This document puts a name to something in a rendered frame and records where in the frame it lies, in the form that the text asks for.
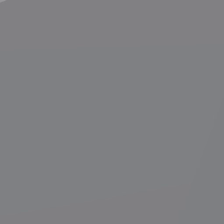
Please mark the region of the grey flat panel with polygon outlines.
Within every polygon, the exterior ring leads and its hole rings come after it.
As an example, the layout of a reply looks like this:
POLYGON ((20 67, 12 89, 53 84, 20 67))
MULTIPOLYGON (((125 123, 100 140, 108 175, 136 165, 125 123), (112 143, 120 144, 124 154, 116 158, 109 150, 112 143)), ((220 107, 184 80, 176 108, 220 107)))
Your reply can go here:
POLYGON ((224 0, 0 4, 0 224, 178 224, 224 102, 224 0))

